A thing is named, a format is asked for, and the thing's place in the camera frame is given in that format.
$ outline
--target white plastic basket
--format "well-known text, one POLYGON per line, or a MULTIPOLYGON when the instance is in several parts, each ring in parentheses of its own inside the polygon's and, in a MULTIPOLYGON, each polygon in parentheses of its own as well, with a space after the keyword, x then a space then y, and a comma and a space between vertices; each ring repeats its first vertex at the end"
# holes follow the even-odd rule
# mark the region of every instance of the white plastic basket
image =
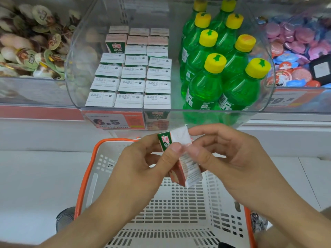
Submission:
MULTIPOLYGON (((112 138, 97 143, 79 191, 75 218, 98 198, 122 150, 135 141, 112 138)), ((149 205, 105 247, 256 247, 250 211, 235 202, 215 175, 204 172, 203 176, 190 188, 164 178, 149 205)))

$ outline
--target yellow bottle cap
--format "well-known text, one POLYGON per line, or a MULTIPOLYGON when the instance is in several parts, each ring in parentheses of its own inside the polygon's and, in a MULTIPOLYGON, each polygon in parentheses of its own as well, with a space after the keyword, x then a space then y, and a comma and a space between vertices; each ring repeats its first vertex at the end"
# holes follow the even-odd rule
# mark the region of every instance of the yellow bottle cap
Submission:
POLYGON ((236 7, 236 0, 223 0, 221 10, 224 12, 233 12, 236 7))
POLYGON ((251 35, 240 35, 234 45, 234 47, 241 52, 250 52, 256 43, 256 39, 251 35))
POLYGON ((207 1, 206 0, 194 0, 193 9, 196 12, 205 12, 207 9, 207 1))
POLYGON ((262 58, 253 58, 247 65, 246 73, 256 79, 264 78, 271 69, 271 64, 262 58))
POLYGON ((219 74, 223 71, 225 65, 225 56, 218 53, 212 53, 205 61, 205 70, 213 74, 219 74))
POLYGON ((210 20, 212 19, 212 16, 208 13, 200 12, 195 17, 195 26, 199 28, 207 28, 210 24, 210 20))
POLYGON ((205 29, 201 32, 199 43, 205 47, 213 47, 216 44, 218 33, 211 29, 205 29))
POLYGON ((232 13, 229 14, 225 25, 230 29, 238 29, 242 25, 244 17, 240 14, 232 13))

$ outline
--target right hand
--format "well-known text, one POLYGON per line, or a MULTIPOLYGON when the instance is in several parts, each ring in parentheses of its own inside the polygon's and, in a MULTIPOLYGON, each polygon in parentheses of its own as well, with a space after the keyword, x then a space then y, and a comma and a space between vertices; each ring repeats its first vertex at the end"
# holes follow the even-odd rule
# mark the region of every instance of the right hand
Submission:
POLYGON ((216 175, 231 196, 250 210, 268 217, 273 208, 297 196, 255 137, 223 124, 196 126, 189 133, 205 134, 186 147, 191 158, 216 175))

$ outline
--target green plastic bottle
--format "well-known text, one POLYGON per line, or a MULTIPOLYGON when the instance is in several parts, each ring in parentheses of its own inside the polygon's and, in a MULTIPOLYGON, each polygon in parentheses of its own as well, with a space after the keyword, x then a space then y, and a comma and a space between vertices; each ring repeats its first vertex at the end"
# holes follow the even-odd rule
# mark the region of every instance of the green plastic bottle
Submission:
POLYGON ((183 27, 182 39, 180 42, 180 52, 178 55, 178 61, 182 59, 182 49, 183 49, 183 40, 186 36, 194 29, 195 17, 199 12, 205 12, 207 10, 207 1, 206 0, 194 0, 193 12, 189 20, 185 23, 183 27))
POLYGON ((253 58, 244 72, 231 78, 223 86, 223 95, 219 99, 221 110, 243 110, 254 104, 260 94, 260 81, 271 69, 269 62, 262 58, 253 58))
POLYGON ((248 64, 247 55, 251 52, 256 43, 255 37, 251 35, 240 35, 236 41, 236 44, 225 57, 226 66, 222 71, 222 81, 223 84, 235 77, 240 75, 246 68, 248 64))
POLYGON ((184 81, 185 64, 188 56, 199 46, 200 34, 208 28, 212 16, 208 13, 198 13, 195 17, 194 29, 188 34, 183 43, 182 60, 180 63, 180 80, 184 81))
POLYGON ((240 28, 244 17, 240 14, 232 13, 228 16, 225 24, 225 29, 218 35, 215 45, 216 52, 222 55, 227 55, 237 41, 237 30, 240 28))
POLYGON ((214 52, 214 46, 217 40, 217 32, 206 29, 201 32, 199 46, 187 58, 184 71, 184 82, 181 88, 182 97, 186 97, 188 84, 192 78, 204 69, 205 61, 209 54, 214 52))
POLYGON ((217 33, 221 33, 225 29, 225 23, 228 16, 234 11, 236 7, 236 0, 223 0, 220 12, 211 21, 209 28, 215 30, 217 33))
POLYGON ((217 53, 210 54, 205 61, 205 68, 189 83, 186 103, 183 109, 210 110, 222 95, 221 72, 226 65, 226 58, 217 53))

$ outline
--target fingernail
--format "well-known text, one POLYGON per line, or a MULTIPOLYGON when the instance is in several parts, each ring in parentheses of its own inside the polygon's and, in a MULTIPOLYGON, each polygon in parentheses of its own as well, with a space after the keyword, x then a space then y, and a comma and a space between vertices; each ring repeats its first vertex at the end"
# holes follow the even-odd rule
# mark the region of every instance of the fingernail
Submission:
POLYGON ((190 144, 189 146, 186 146, 186 151, 190 156, 197 157, 200 151, 200 148, 194 144, 190 144))
POLYGON ((180 143, 175 142, 175 143, 172 143, 171 145, 169 145, 169 148, 172 149, 176 153, 180 153, 183 149, 183 146, 180 143))

